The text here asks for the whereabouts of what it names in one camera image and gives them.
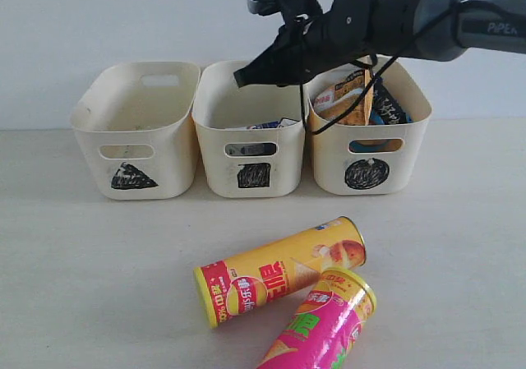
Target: black circle symbol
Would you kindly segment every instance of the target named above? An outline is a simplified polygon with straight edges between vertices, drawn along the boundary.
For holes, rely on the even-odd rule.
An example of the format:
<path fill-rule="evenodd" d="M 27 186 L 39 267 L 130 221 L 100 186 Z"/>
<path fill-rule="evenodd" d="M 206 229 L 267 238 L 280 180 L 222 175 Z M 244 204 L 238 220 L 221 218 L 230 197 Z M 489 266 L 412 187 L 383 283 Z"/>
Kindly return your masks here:
<path fill-rule="evenodd" d="M 370 190 L 389 177 L 389 165 L 381 159 L 361 159 L 347 168 L 345 182 L 353 190 Z"/>

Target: chip can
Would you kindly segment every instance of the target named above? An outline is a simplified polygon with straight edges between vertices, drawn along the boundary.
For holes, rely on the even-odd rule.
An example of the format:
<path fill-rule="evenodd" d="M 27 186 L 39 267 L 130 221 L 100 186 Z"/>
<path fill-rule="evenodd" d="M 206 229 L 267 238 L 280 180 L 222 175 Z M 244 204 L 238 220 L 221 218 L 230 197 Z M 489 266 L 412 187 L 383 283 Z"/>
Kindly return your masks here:
<path fill-rule="evenodd" d="M 255 250 L 194 269 L 210 326 L 313 285 L 331 266 L 366 261 L 362 235 L 339 217 Z"/>
<path fill-rule="evenodd" d="M 361 277 L 327 269 L 257 369 L 342 368 L 375 309 L 375 294 Z"/>

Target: storage bin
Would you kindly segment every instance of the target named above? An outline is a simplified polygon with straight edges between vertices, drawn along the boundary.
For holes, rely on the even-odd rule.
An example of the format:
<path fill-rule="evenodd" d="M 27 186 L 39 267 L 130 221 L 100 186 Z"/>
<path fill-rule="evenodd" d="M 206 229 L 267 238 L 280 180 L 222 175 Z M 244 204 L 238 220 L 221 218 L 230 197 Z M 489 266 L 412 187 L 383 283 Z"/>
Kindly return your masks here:
<path fill-rule="evenodd" d="M 302 171 L 305 130 L 299 91 L 296 86 L 275 85 L 239 89 L 233 73 L 246 65 L 224 61 L 203 71 L 192 116 L 207 181 L 212 191 L 228 198 L 285 196 L 298 186 Z M 308 116 L 308 104 L 304 107 Z M 298 122 L 244 128 L 282 118 Z M 263 155 L 254 156 L 258 151 Z"/>
<path fill-rule="evenodd" d="M 189 62 L 134 62 L 96 79 L 71 123 L 104 195 L 166 199 L 190 187 L 199 158 L 191 106 L 200 75 Z"/>
<path fill-rule="evenodd" d="M 386 58 L 380 58 L 375 71 L 386 62 Z M 340 67 L 311 81 L 307 87 L 310 107 L 320 92 L 353 70 L 352 67 Z M 365 127 L 336 124 L 312 137 L 314 177 L 317 184 L 328 192 L 336 195 L 389 194 L 402 190 L 409 183 L 432 108 L 399 63 L 391 66 L 382 77 L 385 88 L 413 122 Z M 315 131 L 327 121 L 312 111 L 309 123 Z M 378 150 L 374 145 L 361 145 L 363 141 L 375 141 L 373 144 L 389 141 L 391 146 Z"/>

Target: white wall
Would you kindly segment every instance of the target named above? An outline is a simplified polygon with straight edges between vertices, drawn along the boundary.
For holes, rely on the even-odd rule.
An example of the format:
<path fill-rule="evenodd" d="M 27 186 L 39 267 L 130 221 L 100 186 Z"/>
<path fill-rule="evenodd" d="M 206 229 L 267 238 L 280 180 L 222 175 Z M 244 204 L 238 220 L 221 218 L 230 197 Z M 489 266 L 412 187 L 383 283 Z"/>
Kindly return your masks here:
<path fill-rule="evenodd" d="M 0 129 L 17 129 L 69 127 L 76 101 L 118 62 L 253 58 L 280 19 L 250 15 L 246 0 L 0 0 L 0 23 Z M 472 50 L 403 64 L 436 118 L 466 118 L 526 116 L 525 62 Z"/>

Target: black triangle symbol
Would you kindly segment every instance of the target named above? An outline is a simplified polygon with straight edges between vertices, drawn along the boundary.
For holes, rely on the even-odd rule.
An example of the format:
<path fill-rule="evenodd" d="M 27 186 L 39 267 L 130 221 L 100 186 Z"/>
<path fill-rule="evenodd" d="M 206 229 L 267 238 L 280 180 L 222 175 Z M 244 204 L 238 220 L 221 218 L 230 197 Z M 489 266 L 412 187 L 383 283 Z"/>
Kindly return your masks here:
<path fill-rule="evenodd" d="M 144 190 L 157 187 L 155 181 L 128 162 L 123 162 L 112 179 L 114 190 Z"/>

